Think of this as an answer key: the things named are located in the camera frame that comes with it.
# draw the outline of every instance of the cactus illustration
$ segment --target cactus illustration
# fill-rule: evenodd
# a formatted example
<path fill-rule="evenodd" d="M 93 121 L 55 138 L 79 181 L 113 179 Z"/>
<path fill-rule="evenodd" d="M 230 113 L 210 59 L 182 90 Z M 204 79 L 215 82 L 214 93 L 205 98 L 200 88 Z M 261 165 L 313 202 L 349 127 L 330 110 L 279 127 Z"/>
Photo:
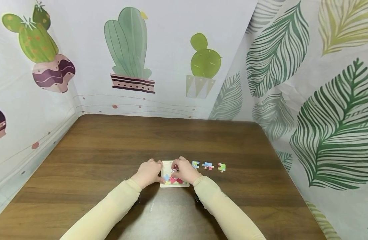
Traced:
<path fill-rule="evenodd" d="M 45 5 L 42 5 L 42 2 L 37 2 L 37 4 L 35 4 L 32 19 L 35 23 L 43 25 L 45 30 L 48 30 L 48 28 L 51 26 L 51 18 L 48 12 L 44 10 L 44 6 Z"/>
<path fill-rule="evenodd" d="M 146 15 L 133 7 L 121 10 L 118 20 L 105 23 L 104 34 L 115 66 L 120 76 L 148 79 L 152 71 L 144 69 L 147 51 Z"/>
<path fill-rule="evenodd" d="M 44 5 L 37 3 L 31 18 L 22 18 L 12 13 L 3 15 L 4 26 L 18 33 L 18 41 L 27 58 L 35 63 L 32 76 L 35 83 L 48 91 L 64 93 L 68 82 L 75 75 L 73 63 L 59 54 L 59 49 L 48 34 L 51 19 Z"/>
<path fill-rule="evenodd" d="M 221 57 L 208 49 L 207 38 L 202 33 L 196 33 L 191 38 L 191 45 L 196 50 L 191 60 L 192 74 L 197 77 L 212 79 L 220 69 Z"/>
<path fill-rule="evenodd" d="M 34 63 L 52 62 L 58 54 L 58 48 L 42 24 L 31 18 L 24 21 L 17 15 L 8 13 L 2 18 L 4 26 L 18 33 L 18 41 L 24 54 Z"/>

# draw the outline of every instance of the jigsaw puzzle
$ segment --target jigsaw puzzle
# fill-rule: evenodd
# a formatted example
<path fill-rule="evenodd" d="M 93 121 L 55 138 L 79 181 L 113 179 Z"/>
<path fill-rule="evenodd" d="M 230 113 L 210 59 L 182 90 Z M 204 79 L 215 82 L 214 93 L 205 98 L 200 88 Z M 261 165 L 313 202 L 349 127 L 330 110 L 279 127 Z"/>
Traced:
<path fill-rule="evenodd" d="M 220 170 L 220 172 L 225 172 L 225 164 L 222 164 L 222 163 L 219 162 L 218 170 Z"/>
<path fill-rule="evenodd" d="M 184 182 L 179 178 L 172 177 L 172 173 L 179 172 L 179 169 L 171 169 L 173 161 L 161 161 L 163 163 L 161 176 L 165 179 L 165 184 L 160 184 L 160 187 L 189 187 L 188 182 Z"/>
<path fill-rule="evenodd" d="M 198 169 L 200 166 L 199 166 L 200 162 L 196 162 L 196 161 L 192 161 L 192 166 L 195 168 L 195 169 Z"/>
<path fill-rule="evenodd" d="M 212 166 L 212 163 L 210 162 L 204 162 L 202 166 L 204 167 L 204 169 L 209 169 L 209 170 L 212 170 L 212 168 L 215 167 L 215 166 Z"/>

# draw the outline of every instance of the blue puzzle piece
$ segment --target blue puzzle piece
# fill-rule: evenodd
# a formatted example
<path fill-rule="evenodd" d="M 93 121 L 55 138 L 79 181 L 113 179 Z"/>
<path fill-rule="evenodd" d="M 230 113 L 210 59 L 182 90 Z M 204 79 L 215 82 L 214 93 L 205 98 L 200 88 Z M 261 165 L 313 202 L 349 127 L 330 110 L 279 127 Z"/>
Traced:
<path fill-rule="evenodd" d="M 169 180 L 169 176 L 168 176 L 168 174 L 166 174 L 166 175 L 164 176 L 164 180 L 166 180 L 166 181 L 168 181 L 168 180 Z"/>
<path fill-rule="evenodd" d="M 209 170 L 212 170 L 212 168 L 215 167 L 215 166 L 212 166 L 212 163 L 210 162 L 204 162 L 202 166 L 204 167 L 204 169 L 209 169 Z"/>

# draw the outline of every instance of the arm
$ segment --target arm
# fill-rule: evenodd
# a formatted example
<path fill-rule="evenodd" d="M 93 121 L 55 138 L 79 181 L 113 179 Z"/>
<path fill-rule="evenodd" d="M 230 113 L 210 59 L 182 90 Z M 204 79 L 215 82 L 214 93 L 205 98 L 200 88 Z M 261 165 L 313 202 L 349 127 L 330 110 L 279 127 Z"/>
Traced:
<path fill-rule="evenodd" d="M 60 240 L 105 239 L 131 209 L 141 187 L 132 179 L 121 182 L 101 202 L 78 220 Z"/>
<path fill-rule="evenodd" d="M 219 185 L 209 177 L 202 176 L 184 157 L 172 163 L 172 169 L 176 167 L 179 172 L 172 174 L 172 177 L 194 186 L 205 209 L 214 215 L 229 240 L 265 240 L 255 223 L 220 190 Z"/>
<path fill-rule="evenodd" d="M 78 220 L 60 240 L 104 240 L 113 226 L 131 209 L 142 189 L 154 183 L 165 183 L 158 177 L 161 161 L 149 159 L 130 179 L 121 182 L 93 209 Z"/>

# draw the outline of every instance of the green cactus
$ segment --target green cactus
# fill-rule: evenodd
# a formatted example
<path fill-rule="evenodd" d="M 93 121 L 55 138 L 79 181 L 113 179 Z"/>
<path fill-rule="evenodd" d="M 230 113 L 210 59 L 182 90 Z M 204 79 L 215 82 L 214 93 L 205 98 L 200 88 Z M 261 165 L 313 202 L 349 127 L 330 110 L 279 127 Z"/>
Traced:
<path fill-rule="evenodd" d="M 38 2 L 35 4 L 35 9 L 33 10 L 33 16 L 32 20 L 35 23 L 40 23 L 43 25 L 45 30 L 48 30 L 48 28 L 51 26 L 51 18 L 47 11 L 44 10 L 44 5 L 41 5 L 42 2 Z"/>
<path fill-rule="evenodd" d="M 220 69 L 220 55 L 216 51 L 207 48 L 208 41 L 202 33 L 196 33 L 192 36 L 191 45 L 197 51 L 191 60 L 192 74 L 212 79 Z"/>
<path fill-rule="evenodd" d="M 104 25 L 105 40 L 116 66 L 114 73 L 121 76 L 148 79 L 152 71 L 144 69 L 147 51 L 146 15 L 133 7 L 121 10 L 118 20 Z"/>
<path fill-rule="evenodd" d="M 12 13 L 3 15 L 4 26 L 18 33 L 18 41 L 24 54 L 34 63 L 52 62 L 58 54 L 58 48 L 43 23 L 33 22 L 31 18 L 24 21 Z"/>

